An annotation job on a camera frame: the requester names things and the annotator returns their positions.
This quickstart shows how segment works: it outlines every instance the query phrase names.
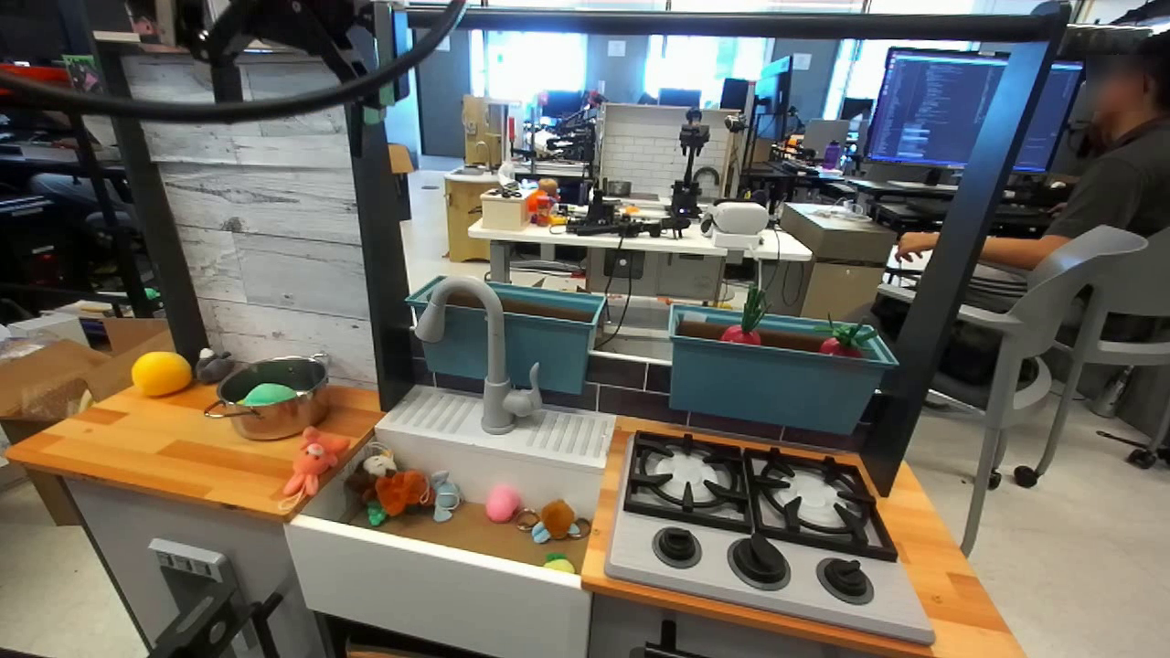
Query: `floor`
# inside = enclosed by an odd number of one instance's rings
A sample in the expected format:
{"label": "floor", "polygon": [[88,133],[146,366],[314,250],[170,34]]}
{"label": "floor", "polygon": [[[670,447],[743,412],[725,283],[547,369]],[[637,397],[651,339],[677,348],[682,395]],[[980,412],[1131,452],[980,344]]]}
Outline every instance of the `floor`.
{"label": "floor", "polygon": [[[484,267],[447,267],[443,261],[440,174],[415,174],[404,228],[412,285]],[[520,283],[574,290],[569,278],[527,270]],[[1014,424],[1010,461],[1039,452],[1049,408]],[[1000,485],[989,492],[976,570],[1034,658],[1167,656],[1170,648],[1170,473],[1133,473],[1131,452],[1099,440],[1133,436],[1089,408],[1070,412],[1056,469],[1039,489]],[[946,528],[958,535],[970,498],[970,473],[980,451],[980,415],[965,408],[924,408],[911,444],[911,465]],[[97,560],[81,531],[52,528],[31,485],[0,469],[0,656],[24,652],[49,658],[137,658],[134,628],[116,603]]]}

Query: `gas stove burner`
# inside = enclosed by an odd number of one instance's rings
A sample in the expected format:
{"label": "gas stove burner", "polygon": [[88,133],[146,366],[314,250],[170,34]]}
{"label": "gas stove burner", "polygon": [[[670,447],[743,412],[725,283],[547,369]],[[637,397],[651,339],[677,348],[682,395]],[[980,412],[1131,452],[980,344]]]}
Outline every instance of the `gas stove burner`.
{"label": "gas stove burner", "polygon": [[776,593],[776,590],[791,584],[791,560],[781,560],[781,552],[763,537],[737,537],[726,548],[726,563],[737,575],[737,580],[747,580],[761,593]]}
{"label": "gas stove burner", "polygon": [[704,452],[670,452],[651,465],[642,484],[682,507],[708,507],[732,498],[732,473],[704,461]]}
{"label": "gas stove burner", "polygon": [[865,576],[865,570],[864,570],[859,560],[824,560],[824,563],[814,565],[814,580],[819,580],[829,595],[838,595],[838,601],[843,601],[843,603],[854,603],[854,607],[864,607],[864,603],[875,601],[875,580]]}
{"label": "gas stove burner", "polygon": [[655,554],[664,565],[691,570],[701,560],[697,537],[682,528],[660,528],[655,535]]}

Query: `teal container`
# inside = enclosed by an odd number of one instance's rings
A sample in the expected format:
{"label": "teal container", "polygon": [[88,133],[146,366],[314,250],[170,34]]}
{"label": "teal container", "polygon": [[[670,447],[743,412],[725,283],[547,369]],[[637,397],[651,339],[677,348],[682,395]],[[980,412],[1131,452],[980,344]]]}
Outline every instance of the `teal container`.
{"label": "teal container", "polygon": [[[425,314],[443,278],[415,290],[404,303]],[[527,369],[540,362],[540,390],[582,395],[586,366],[604,320],[604,296],[488,285],[503,303],[508,379],[527,389]],[[429,369],[440,378],[484,379],[485,325],[480,299],[448,296],[447,334],[425,344]]]}
{"label": "teal container", "polygon": [[881,378],[899,366],[878,334],[854,357],[769,348],[769,335],[814,348],[829,335],[824,319],[763,314],[763,348],[721,344],[726,325],[737,325],[737,314],[673,311],[673,408],[852,436]]}

